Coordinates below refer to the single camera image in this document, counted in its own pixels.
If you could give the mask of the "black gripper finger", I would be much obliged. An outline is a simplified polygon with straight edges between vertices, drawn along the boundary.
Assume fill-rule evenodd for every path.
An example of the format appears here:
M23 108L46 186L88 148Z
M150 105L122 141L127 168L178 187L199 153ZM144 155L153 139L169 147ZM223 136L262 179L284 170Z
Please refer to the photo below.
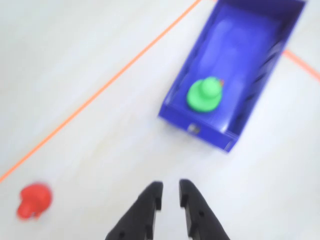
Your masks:
M193 240L228 240L223 226L189 179L179 181L180 206L185 210L187 235Z
M152 240L156 212L162 209L163 183L153 181L107 234L107 240Z

